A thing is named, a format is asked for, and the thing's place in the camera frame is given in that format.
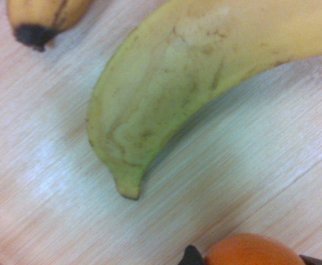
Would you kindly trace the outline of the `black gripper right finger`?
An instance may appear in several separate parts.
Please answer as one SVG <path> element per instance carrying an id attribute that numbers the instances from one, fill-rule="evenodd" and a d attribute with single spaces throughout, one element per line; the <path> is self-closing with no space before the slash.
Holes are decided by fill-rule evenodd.
<path id="1" fill-rule="evenodd" d="M 306 255 L 299 255 L 305 265 L 322 265 L 322 259 L 306 256 Z"/>

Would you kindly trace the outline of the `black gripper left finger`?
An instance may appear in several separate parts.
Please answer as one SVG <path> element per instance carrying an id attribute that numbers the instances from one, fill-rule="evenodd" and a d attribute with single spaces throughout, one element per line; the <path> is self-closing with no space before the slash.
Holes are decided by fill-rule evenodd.
<path id="1" fill-rule="evenodd" d="M 195 246 L 188 245 L 179 265 L 205 265 L 205 260 Z"/>

